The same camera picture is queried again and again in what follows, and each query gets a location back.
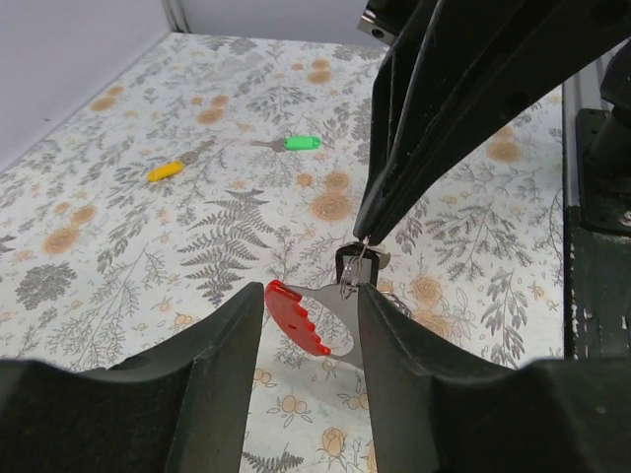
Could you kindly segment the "green tag key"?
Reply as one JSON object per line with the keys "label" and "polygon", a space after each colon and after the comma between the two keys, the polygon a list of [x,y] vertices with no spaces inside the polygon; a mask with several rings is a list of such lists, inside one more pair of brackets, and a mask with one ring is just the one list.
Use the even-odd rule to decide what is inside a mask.
{"label": "green tag key", "polygon": [[321,139],[316,136],[294,135],[272,141],[252,140],[252,146],[269,148],[274,152],[311,151],[321,146]]}

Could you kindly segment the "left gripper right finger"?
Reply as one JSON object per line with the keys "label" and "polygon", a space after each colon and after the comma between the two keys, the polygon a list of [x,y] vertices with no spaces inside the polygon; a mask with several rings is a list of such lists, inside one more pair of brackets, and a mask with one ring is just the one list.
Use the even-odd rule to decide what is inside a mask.
{"label": "left gripper right finger", "polygon": [[538,360],[511,370],[359,290],[375,458],[382,472],[626,472],[630,362]]}

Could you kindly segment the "red grey key organizer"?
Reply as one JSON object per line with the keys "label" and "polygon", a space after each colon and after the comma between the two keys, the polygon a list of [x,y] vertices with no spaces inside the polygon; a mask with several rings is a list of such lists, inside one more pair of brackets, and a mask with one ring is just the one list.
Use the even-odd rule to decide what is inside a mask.
{"label": "red grey key organizer", "polygon": [[335,281],[317,289],[271,281],[266,308],[278,328],[307,354],[364,367],[359,331],[360,283]]}

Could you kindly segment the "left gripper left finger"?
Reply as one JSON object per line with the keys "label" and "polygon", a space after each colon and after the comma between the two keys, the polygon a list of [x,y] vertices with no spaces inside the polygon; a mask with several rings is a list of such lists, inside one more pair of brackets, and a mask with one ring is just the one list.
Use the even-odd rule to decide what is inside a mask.
{"label": "left gripper left finger", "polygon": [[250,283],[109,369],[1,364],[5,472],[236,472],[263,316]]}

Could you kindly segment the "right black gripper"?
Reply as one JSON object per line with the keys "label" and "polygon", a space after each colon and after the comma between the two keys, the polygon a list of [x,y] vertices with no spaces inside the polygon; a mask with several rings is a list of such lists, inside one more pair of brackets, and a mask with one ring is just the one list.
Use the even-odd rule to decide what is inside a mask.
{"label": "right black gripper", "polygon": [[377,245],[477,146],[627,39],[630,5],[370,0],[358,29],[390,46],[372,89],[353,228]]}

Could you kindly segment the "black tag key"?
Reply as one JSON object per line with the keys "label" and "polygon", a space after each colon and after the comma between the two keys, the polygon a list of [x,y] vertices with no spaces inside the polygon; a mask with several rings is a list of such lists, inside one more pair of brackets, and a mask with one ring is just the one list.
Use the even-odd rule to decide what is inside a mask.
{"label": "black tag key", "polygon": [[367,283],[375,286],[379,272],[390,262],[389,252],[359,241],[347,243],[335,252],[336,282],[338,284]]}

